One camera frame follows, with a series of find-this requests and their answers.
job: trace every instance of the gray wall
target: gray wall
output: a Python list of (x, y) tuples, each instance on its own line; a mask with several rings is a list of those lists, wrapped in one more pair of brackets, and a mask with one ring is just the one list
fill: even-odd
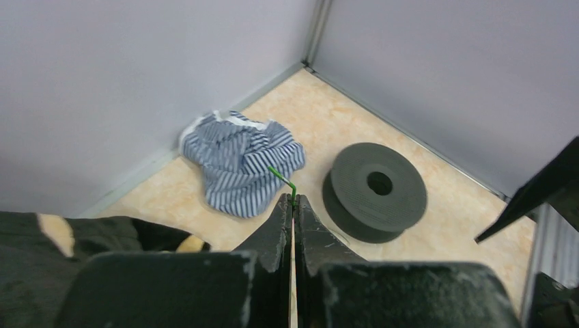
[(0, 0), (0, 210), (74, 215), (299, 61), (310, 0)]
[(579, 133), (579, 1), (334, 0), (313, 68), (511, 195)]

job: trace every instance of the marbled floor tile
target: marbled floor tile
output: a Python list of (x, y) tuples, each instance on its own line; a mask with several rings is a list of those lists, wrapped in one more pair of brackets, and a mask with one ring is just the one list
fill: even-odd
[[(309, 198), (322, 222), (356, 253), (377, 261), (482, 262), (497, 273), (519, 311), (535, 228), (531, 220), (519, 220), (477, 245), (473, 238), (497, 218), (505, 204), (304, 70), (243, 113), (253, 120), (280, 122), (304, 145), (307, 164), (291, 180), (298, 193)], [(404, 155), (422, 175), (428, 192), (422, 220), (400, 238), (382, 245), (346, 235), (330, 220), (322, 201), (322, 181), (336, 155), (346, 146), (364, 141)], [(290, 189), (284, 187), (279, 194), (287, 192)], [(237, 219), (211, 209), (203, 197), (200, 169), (178, 158), (101, 216), (131, 215), (163, 223), (198, 235), (215, 250), (229, 251), (265, 221), (273, 206), (274, 202), (264, 214), (252, 219)]]

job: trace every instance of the yellow patch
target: yellow patch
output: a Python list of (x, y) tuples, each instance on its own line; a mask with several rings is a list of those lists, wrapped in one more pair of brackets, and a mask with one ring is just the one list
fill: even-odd
[(198, 252), (201, 251), (201, 249), (203, 248), (203, 244), (205, 244), (205, 242), (201, 240), (199, 237), (190, 235), (189, 237), (187, 237), (187, 239), (185, 239), (181, 243), (181, 245), (179, 245), (179, 247), (177, 247), (176, 252), (177, 253)]
[(62, 255), (71, 258), (74, 255), (74, 235), (68, 222), (58, 215), (36, 215), (40, 231), (58, 247)]

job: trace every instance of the green plastic piece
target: green plastic piece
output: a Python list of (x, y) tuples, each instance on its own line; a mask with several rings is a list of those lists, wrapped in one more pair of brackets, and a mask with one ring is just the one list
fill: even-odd
[(292, 188), (292, 206), (295, 206), (296, 205), (296, 190), (297, 190), (296, 186), (291, 181), (286, 179), (285, 176), (282, 176), (281, 173), (279, 173), (273, 167), (268, 166), (268, 169), (273, 173), (273, 175), (275, 175), (277, 178), (279, 178), (280, 180), (285, 182), (290, 188)]

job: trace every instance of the striped shirt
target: striped shirt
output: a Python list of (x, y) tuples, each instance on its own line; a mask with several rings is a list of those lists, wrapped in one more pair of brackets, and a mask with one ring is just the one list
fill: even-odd
[(289, 178), (305, 165), (303, 146), (284, 126), (236, 111), (195, 120), (181, 134), (179, 151), (201, 166), (207, 203), (237, 217), (263, 213), (284, 185), (268, 166)]

